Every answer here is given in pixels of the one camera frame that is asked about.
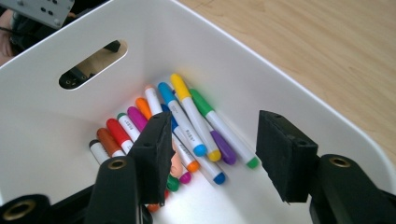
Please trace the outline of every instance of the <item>black object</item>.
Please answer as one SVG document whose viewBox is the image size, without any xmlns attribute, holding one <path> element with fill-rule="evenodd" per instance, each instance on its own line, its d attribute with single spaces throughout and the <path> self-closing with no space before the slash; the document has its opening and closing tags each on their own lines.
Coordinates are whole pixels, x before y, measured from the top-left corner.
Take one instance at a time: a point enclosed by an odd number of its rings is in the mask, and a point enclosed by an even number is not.
<svg viewBox="0 0 396 224">
<path fill-rule="evenodd" d="M 260 111 L 256 154 L 282 201 L 312 200 L 315 224 L 396 223 L 395 196 L 378 189 L 353 160 L 317 156 L 318 145 L 283 116 Z"/>
<path fill-rule="evenodd" d="M 127 156 L 103 162 L 93 186 L 53 206 L 44 195 L 12 200 L 0 207 L 0 223 L 152 223 L 145 203 L 164 205 L 174 154 L 171 113 L 162 112 L 151 117 Z M 4 219 L 10 215 L 14 219 Z"/>
</svg>

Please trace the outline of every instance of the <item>magenta marker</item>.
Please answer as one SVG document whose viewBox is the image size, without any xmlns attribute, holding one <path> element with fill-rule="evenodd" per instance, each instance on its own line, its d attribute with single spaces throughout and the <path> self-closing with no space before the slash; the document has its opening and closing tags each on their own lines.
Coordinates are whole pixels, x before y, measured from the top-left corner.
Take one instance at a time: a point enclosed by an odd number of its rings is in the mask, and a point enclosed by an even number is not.
<svg viewBox="0 0 396 224">
<path fill-rule="evenodd" d="M 137 130 L 139 130 L 139 132 L 143 132 L 143 129 L 146 127 L 148 120 L 140 112 L 140 110 L 134 106 L 130 106 L 128 108 L 127 114 L 128 114 L 128 117 L 131 119 L 131 121 L 136 126 Z"/>
<path fill-rule="evenodd" d="M 212 126 L 210 126 L 206 119 L 204 119 L 204 121 L 206 123 L 207 129 L 209 129 L 210 131 L 210 135 L 212 135 L 213 140 L 215 140 L 216 145 L 218 145 L 219 147 L 222 160 L 229 165 L 234 165 L 236 162 L 236 154 L 233 149 L 221 136 L 221 134 L 219 134 L 216 130 L 212 128 Z"/>
<path fill-rule="evenodd" d="M 183 175 L 178 179 L 178 181 L 182 184 L 188 184 L 191 181 L 192 175 L 191 173 L 186 169 L 186 167 L 183 167 Z"/>
</svg>

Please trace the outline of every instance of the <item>blue marker cap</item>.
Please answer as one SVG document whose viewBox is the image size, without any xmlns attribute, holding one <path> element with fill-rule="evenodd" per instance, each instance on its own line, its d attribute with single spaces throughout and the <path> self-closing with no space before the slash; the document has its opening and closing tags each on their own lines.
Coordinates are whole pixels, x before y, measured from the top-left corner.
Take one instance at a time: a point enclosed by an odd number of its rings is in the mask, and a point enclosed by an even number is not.
<svg viewBox="0 0 396 224">
<path fill-rule="evenodd" d="M 196 146 L 193 151 L 194 151 L 195 156 L 202 157 L 202 156 L 206 155 L 207 148 L 205 145 L 201 144 L 201 145 Z"/>
<path fill-rule="evenodd" d="M 158 84 L 158 91 L 160 92 L 166 104 L 169 104 L 169 102 L 176 100 L 175 95 L 172 93 L 172 89 L 165 82 L 161 82 L 160 84 Z"/>
<path fill-rule="evenodd" d="M 161 108 L 163 109 L 163 112 L 168 112 L 170 111 L 169 107 L 167 105 L 161 104 Z M 178 127 L 178 124 L 173 116 L 171 116 L 171 125 L 172 125 L 172 131 Z"/>
<path fill-rule="evenodd" d="M 217 175 L 213 181 L 215 181 L 216 184 L 220 185 L 222 183 L 224 183 L 225 181 L 225 174 L 224 173 L 220 173 L 219 175 Z"/>
</svg>

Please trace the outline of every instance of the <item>wooden surface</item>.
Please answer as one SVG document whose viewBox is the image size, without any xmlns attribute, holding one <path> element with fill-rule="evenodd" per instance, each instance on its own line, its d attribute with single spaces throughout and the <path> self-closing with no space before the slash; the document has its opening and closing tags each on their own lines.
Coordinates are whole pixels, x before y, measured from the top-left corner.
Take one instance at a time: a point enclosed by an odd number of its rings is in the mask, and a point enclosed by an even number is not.
<svg viewBox="0 0 396 224">
<path fill-rule="evenodd" d="M 396 1 L 179 2 L 358 125 L 396 164 Z"/>
</svg>

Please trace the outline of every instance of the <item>red marker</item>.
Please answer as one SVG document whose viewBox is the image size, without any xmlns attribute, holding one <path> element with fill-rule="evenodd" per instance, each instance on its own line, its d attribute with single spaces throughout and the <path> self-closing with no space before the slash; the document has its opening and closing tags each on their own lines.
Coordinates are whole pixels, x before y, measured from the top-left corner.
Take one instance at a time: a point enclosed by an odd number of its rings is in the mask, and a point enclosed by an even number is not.
<svg viewBox="0 0 396 224">
<path fill-rule="evenodd" d="M 96 135 L 110 157 L 125 156 L 121 147 L 106 128 L 100 128 Z"/>
<path fill-rule="evenodd" d="M 116 119 L 108 119 L 106 122 L 106 126 L 116 142 L 122 147 L 125 154 L 128 154 L 128 152 L 134 145 L 134 143 L 132 143 L 131 141 L 131 138 L 129 138 L 128 133 L 125 132 L 125 130 Z"/>
</svg>

